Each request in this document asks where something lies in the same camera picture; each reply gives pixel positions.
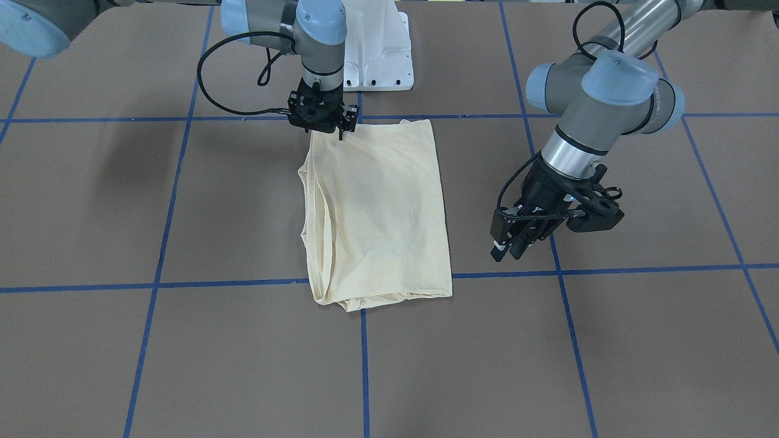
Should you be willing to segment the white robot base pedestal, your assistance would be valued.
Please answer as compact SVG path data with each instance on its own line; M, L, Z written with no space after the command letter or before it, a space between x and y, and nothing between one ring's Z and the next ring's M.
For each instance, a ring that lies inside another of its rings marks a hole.
M411 34L394 1L344 1L347 39L343 89L409 91L414 86Z

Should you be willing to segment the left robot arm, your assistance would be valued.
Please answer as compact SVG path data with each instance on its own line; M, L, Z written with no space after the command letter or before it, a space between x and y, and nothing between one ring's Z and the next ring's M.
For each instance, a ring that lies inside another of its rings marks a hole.
M645 58L658 39L704 9L703 1L637 1L625 12L608 2L615 21L582 39L573 23L576 52L529 73L525 97L560 119L545 146L515 175L524 175L512 207L498 198L491 224L491 256L515 260L559 225L572 232L602 232L625 214L621 189L602 185L607 153L621 136L651 135L673 127L685 108L681 89Z

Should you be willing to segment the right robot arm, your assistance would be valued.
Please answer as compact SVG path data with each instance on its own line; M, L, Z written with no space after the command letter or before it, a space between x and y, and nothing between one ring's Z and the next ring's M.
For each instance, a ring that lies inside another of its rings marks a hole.
M201 96L233 116L277 114L307 132L354 132L360 108L345 102L347 9L342 1L3 1L2 44L31 58L53 58L85 34L106 37L114 58L139 48L142 37L192 37L211 23L220 41L204 47L197 62ZM228 108L206 90L207 58L243 42L261 47L265 66L256 83L267 86L274 64L298 57L301 78L284 105Z

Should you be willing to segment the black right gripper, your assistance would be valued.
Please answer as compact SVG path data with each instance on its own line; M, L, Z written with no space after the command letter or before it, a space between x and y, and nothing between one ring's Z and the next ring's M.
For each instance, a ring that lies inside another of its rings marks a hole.
M301 83L301 95L317 100L318 102L342 102L343 83L340 83L334 89L323 91L319 85L309 86L306 82ZM359 105L342 105L340 121L338 122L338 139L342 141L346 133L353 133L358 125L358 118L361 114Z

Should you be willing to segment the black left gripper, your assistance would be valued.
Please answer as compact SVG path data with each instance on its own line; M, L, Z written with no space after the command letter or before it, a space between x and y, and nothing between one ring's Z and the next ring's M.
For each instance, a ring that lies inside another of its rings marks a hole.
M493 260L501 262L507 255L520 260L526 250L542 238L547 228L556 228L567 219L582 217L581 208L569 209L571 201L567 197L556 177L547 172L542 158L534 155L515 207L494 210L490 228L493 238L490 255Z

